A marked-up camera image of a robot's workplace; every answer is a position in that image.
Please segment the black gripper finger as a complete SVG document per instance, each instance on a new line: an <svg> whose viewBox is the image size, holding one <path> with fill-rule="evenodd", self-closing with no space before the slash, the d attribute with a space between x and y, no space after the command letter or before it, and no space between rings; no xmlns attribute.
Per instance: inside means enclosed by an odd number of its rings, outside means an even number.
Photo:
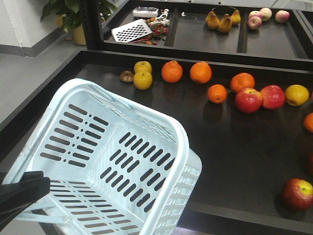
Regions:
<svg viewBox="0 0 313 235"><path fill-rule="evenodd" d="M50 179L45 177L42 171L25 172L17 183L5 183L4 178L2 179L1 196L13 196L24 192L47 195L50 192Z"/></svg>
<svg viewBox="0 0 313 235"><path fill-rule="evenodd" d="M24 209L47 195L50 186L1 186L0 227L5 226Z"/></svg>

